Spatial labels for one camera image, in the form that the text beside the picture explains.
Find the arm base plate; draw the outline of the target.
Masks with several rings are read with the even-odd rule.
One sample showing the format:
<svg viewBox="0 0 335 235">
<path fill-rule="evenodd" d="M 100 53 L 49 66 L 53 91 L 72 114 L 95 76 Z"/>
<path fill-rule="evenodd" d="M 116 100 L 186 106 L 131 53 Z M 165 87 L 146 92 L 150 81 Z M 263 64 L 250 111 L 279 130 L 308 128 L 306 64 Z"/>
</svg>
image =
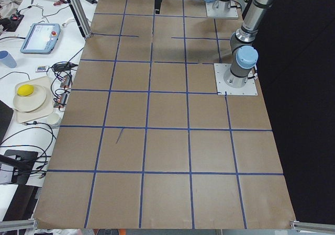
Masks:
<svg viewBox="0 0 335 235">
<path fill-rule="evenodd" d="M 215 1 L 206 3 L 206 13 L 209 18 L 238 19 L 237 6 L 235 2 Z"/>
</svg>

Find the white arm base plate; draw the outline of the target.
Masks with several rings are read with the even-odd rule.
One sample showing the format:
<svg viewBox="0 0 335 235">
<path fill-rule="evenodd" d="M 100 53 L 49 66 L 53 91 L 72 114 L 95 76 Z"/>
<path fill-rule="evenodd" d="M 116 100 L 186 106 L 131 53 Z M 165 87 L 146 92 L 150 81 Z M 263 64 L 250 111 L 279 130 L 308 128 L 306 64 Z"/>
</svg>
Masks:
<svg viewBox="0 0 335 235">
<path fill-rule="evenodd" d="M 258 96 L 256 84 L 254 79 L 247 79 L 246 83 L 240 87 L 235 88 L 229 86 L 224 79 L 224 74 L 230 70 L 229 63 L 215 63 L 215 79 L 218 95 L 237 95 L 237 96 Z"/>
</svg>

